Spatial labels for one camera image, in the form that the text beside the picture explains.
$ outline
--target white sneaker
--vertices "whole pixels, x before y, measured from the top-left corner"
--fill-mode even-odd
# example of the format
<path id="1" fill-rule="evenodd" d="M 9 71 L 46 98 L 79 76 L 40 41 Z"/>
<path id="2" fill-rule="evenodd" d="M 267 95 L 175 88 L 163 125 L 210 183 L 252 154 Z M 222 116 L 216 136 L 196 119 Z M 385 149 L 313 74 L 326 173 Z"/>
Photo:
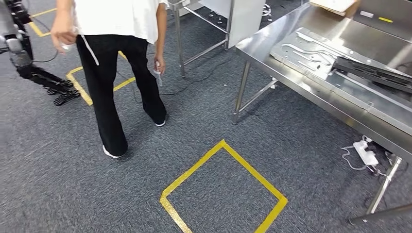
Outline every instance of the white sneaker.
<path id="1" fill-rule="evenodd" d="M 121 156 L 114 156 L 114 155 L 110 154 L 110 153 L 106 150 L 106 147 L 104 147 L 104 145 L 103 145 L 103 152 L 104 152 L 106 155 L 108 155 L 108 156 L 110 156 L 110 157 L 112 157 L 112 158 L 114 158 L 114 159 L 118 159 L 118 158 L 121 157 Z"/>
<path id="2" fill-rule="evenodd" d="M 166 120 L 165 120 L 163 123 L 161 123 L 160 125 L 158 125 L 158 124 L 155 123 L 155 125 L 158 126 L 158 127 L 162 127 L 162 126 L 164 126 L 165 124 L 166 124 Z"/>

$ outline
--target stainless steel table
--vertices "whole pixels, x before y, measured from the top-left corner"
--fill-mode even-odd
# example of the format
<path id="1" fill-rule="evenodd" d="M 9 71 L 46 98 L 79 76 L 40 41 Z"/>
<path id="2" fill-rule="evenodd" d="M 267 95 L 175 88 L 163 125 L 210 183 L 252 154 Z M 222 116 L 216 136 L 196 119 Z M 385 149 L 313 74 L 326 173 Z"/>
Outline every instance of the stainless steel table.
<path id="1" fill-rule="evenodd" d="M 282 82 L 397 155 L 396 161 L 387 171 L 386 180 L 381 185 L 366 215 L 351 219 L 350 222 L 355 224 L 378 217 L 410 213 L 412 204 L 378 213 L 375 213 L 375 210 L 400 162 L 402 160 L 412 162 L 412 120 L 410 120 L 412 119 L 412 103 L 372 84 L 364 83 L 354 86 L 353 82 L 348 82 L 344 77 L 326 80 L 309 78 L 269 55 L 274 45 L 299 28 L 308 29 L 339 46 L 347 47 L 388 67 L 395 68 L 412 61 L 412 45 L 408 41 L 348 18 L 342 18 L 308 3 L 304 4 L 236 45 L 236 53 L 244 58 L 246 63 L 233 114 L 233 123 L 237 122 L 239 113 L 258 99 L 263 92 L 276 82 Z M 274 80 L 242 104 L 251 65 L 274 77 Z M 368 99 L 365 97 L 373 97 L 375 104 L 381 105 L 381 108 L 365 101 Z M 397 109 L 399 106 L 402 107 L 402 113 L 390 110 Z"/>
<path id="2" fill-rule="evenodd" d="M 232 12 L 233 12 L 233 6 L 234 6 L 234 0 L 231 1 L 231 7 L 230 7 L 230 14 L 229 18 L 227 19 L 227 25 L 226 25 L 226 30 L 222 29 L 221 27 L 215 25 L 214 23 L 210 22 L 208 19 L 205 17 L 201 16 L 200 14 L 194 12 L 190 8 L 188 8 L 189 5 L 195 4 L 199 2 L 200 0 L 168 0 L 170 9 L 173 11 L 174 15 L 174 20 L 175 20 L 175 25 L 176 25 L 176 33 L 177 33 L 177 53 L 179 55 L 179 66 L 180 66 L 180 75 L 182 77 L 185 77 L 185 66 L 188 65 L 189 63 L 195 61 L 199 57 L 205 55 L 206 53 L 218 48 L 221 45 L 224 45 L 224 48 L 227 50 L 228 49 L 228 41 L 229 41 L 229 35 L 230 35 L 230 27 L 232 23 Z M 189 58 L 187 61 L 184 60 L 183 57 L 183 46 L 182 46 L 182 36 L 181 36 L 181 31 L 180 31 L 180 10 L 185 9 L 189 11 L 190 13 L 194 14 L 195 16 L 199 17 L 203 21 L 207 22 L 208 24 L 212 25 L 213 27 L 219 29 L 223 33 L 226 34 L 226 38 L 217 43 L 216 45 L 213 45 L 212 47 L 206 49 L 205 51 Z"/>

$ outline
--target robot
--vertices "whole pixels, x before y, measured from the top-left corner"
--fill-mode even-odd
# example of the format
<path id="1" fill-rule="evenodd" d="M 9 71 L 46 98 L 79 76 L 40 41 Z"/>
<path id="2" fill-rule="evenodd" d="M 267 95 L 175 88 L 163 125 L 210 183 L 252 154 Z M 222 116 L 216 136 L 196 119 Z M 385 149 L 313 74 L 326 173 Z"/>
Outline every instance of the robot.
<path id="1" fill-rule="evenodd" d="M 9 52 L 10 60 L 22 78 L 42 85 L 49 95 L 60 94 L 54 105 L 63 105 L 79 97 L 80 93 L 70 80 L 62 80 L 33 65 L 32 45 L 24 27 L 31 21 L 21 0 L 0 0 L 0 54 Z"/>

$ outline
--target pant leg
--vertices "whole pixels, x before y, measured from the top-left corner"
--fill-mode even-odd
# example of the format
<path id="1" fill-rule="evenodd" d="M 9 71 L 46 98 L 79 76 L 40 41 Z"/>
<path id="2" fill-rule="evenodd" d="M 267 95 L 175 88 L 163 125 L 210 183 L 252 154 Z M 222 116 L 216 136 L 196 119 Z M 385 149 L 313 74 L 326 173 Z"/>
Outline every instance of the pant leg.
<path id="1" fill-rule="evenodd" d="M 124 36 L 121 51 L 132 66 L 144 111 L 156 124 L 161 124 L 166 119 L 166 108 L 160 99 L 156 78 L 147 68 L 147 45 L 146 40 Z"/>
<path id="2" fill-rule="evenodd" d="M 86 43 L 79 36 L 77 49 L 85 71 L 86 81 L 97 125 L 104 147 L 114 156 L 127 151 L 127 141 L 113 100 L 113 82 L 116 77 L 118 43 L 117 35 L 86 35 L 86 41 L 95 54 L 96 64 Z"/>

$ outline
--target hand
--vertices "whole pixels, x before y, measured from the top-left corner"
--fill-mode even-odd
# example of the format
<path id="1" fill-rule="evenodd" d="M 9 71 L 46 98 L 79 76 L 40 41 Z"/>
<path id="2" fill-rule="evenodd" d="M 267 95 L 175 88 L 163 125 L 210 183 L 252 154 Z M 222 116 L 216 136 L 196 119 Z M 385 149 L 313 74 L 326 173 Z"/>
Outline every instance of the hand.
<path id="1" fill-rule="evenodd" d="M 65 53 L 61 43 L 71 45 L 76 42 L 77 33 L 74 32 L 73 18 L 70 13 L 57 13 L 51 28 L 51 40 L 54 47 L 61 53 Z"/>
<path id="2" fill-rule="evenodd" d="M 157 71 L 160 71 L 161 74 L 165 73 L 166 63 L 165 63 L 165 60 L 163 59 L 163 55 L 156 54 L 154 56 L 154 69 Z"/>

